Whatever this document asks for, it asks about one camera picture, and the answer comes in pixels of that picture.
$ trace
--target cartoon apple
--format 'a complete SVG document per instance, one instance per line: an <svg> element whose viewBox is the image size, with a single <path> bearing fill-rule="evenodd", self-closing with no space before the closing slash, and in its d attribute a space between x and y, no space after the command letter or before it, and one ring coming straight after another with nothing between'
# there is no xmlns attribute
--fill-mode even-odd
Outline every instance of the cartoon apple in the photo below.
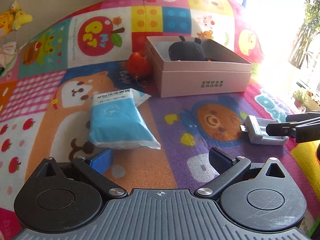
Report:
<svg viewBox="0 0 320 240"><path fill-rule="evenodd" d="M35 122L36 122L36 121L33 121L32 118L29 118L28 120L26 120L26 121L24 122L22 129L23 129L23 130L28 130L28 129L30 129Z"/></svg>
<svg viewBox="0 0 320 240"><path fill-rule="evenodd" d="M122 46L122 38L118 33L124 32L124 27L114 30L113 21L104 16L93 17L80 27L78 45L88 56L101 56Z"/></svg>
<svg viewBox="0 0 320 240"><path fill-rule="evenodd" d="M10 148L10 145L11 145L10 139L5 140L2 144L1 151L5 152L7 149Z"/></svg>
<svg viewBox="0 0 320 240"><path fill-rule="evenodd" d="M21 163L19 162L18 157L13 157L9 163L9 173L15 173L19 170L19 165Z"/></svg>
<svg viewBox="0 0 320 240"><path fill-rule="evenodd" d="M9 126L7 124L5 124L0 130L0 135L3 135L8 128L9 128Z"/></svg>

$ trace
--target crosshair symbol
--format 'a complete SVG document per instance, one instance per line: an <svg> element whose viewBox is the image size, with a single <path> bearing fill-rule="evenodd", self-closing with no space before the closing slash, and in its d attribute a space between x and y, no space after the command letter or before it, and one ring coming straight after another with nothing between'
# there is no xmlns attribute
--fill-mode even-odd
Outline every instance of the crosshair symbol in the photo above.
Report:
<svg viewBox="0 0 320 240"><path fill-rule="evenodd" d="M157 195L160 196L160 197L164 196L165 194L166 194L166 193L164 193L163 191L157 192Z"/></svg>

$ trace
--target black plush toy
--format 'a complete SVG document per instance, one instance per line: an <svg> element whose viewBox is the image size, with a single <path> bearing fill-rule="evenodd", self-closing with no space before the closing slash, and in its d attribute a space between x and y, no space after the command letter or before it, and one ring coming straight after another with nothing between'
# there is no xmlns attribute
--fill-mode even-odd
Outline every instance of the black plush toy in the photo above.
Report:
<svg viewBox="0 0 320 240"><path fill-rule="evenodd" d="M208 61L202 48L201 39L186 41L185 37L179 36L181 41L173 43L169 47L169 57L172 61Z"/></svg>

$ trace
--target plush toy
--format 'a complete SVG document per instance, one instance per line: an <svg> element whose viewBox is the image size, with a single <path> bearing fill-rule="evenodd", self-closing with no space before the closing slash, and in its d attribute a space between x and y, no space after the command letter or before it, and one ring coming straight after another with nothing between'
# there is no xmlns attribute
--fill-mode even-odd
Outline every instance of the plush toy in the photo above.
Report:
<svg viewBox="0 0 320 240"><path fill-rule="evenodd" d="M132 53L125 65L135 80L144 79L152 73L149 62L138 52Z"/></svg>
<svg viewBox="0 0 320 240"><path fill-rule="evenodd" d="M179 36L181 41L173 43L169 47L169 57L172 61L208 61L201 46L201 39L186 41L185 37Z"/></svg>
<svg viewBox="0 0 320 240"><path fill-rule="evenodd" d="M12 30L18 30L22 25L32 21L32 16L22 11L17 1L11 5L10 11L14 15Z"/></svg>
<svg viewBox="0 0 320 240"><path fill-rule="evenodd" d="M11 32L14 15L11 11L5 11L0 14L0 38Z"/></svg>

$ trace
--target blue dot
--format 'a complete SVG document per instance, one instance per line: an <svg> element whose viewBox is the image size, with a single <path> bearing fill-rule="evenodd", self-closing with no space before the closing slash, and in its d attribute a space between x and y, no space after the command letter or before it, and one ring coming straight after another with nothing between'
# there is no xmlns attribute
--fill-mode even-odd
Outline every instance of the blue dot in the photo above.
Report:
<svg viewBox="0 0 320 240"><path fill-rule="evenodd" d="M168 11L168 15L174 16L174 11L173 11L173 10L169 10L169 11Z"/></svg>
<svg viewBox="0 0 320 240"><path fill-rule="evenodd" d="M168 23L168 26L169 26L170 28L174 28L174 27L176 26L176 24L175 24L174 22L169 22L169 23Z"/></svg>
<svg viewBox="0 0 320 240"><path fill-rule="evenodd" d="M179 13L179 15L180 15L181 17L186 17L186 16L187 16L186 12L184 12L184 11L181 11L181 12Z"/></svg>
<svg viewBox="0 0 320 240"><path fill-rule="evenodd" d="M188 27L188 25L186 23L180 23L180 27L182 29L186 29Z"/></svg>

